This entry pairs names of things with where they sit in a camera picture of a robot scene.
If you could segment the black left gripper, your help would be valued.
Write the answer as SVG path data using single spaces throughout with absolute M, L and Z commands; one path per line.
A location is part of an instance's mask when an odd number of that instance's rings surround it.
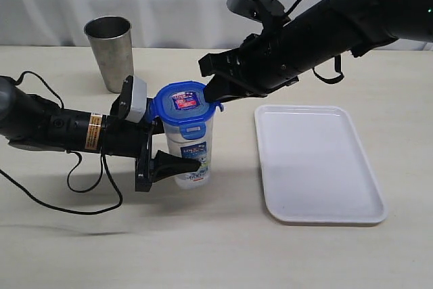
M 99 151 L 108 156 L 135 159 L 135 190 L 150 191 L 152 184 L 180 174 L 196 172 L 201 163 L 160 150 L 151 159 L 152 136 L 163 133 L 162 121 L 132 123 L 116 116 L 103 117 Z

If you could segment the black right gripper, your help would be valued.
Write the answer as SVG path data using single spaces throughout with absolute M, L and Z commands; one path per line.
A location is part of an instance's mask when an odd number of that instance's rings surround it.
M 299 81 L 297 72 L 273 57 L 275 44 L 257 47 L 258 40 L 258 35 L 251 34 L 238 48 L 208 53 L 198 60 L 201 75 L 212 77 L 204 88 L 206 102 L 264 98 Z

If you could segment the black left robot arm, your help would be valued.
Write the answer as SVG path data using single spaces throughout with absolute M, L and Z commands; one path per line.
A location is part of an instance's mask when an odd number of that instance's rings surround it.
M 162 134 L 151 118 L 146 84 L 128 76 L 108 115 L 66 109 L 64 105 L 18 88 L 20 80 L 1 77 L 1 135 L 15 148 L 30 151 L 103 153 L 135 159 L 135 189 L 150 191 L 167 177 L 196 172 L 200 162 L 157 151 L 153 135 Z

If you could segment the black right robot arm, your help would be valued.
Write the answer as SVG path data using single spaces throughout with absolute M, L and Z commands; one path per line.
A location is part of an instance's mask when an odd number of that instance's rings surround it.
M 263 29 L 229 51 L 199 61 L 207 102 L 265 97 L 341 55 L 359 58 L 400 39 L 432 41 L 432 0 L 321 0 L 295 18 L 278 0 L 227 0 Z

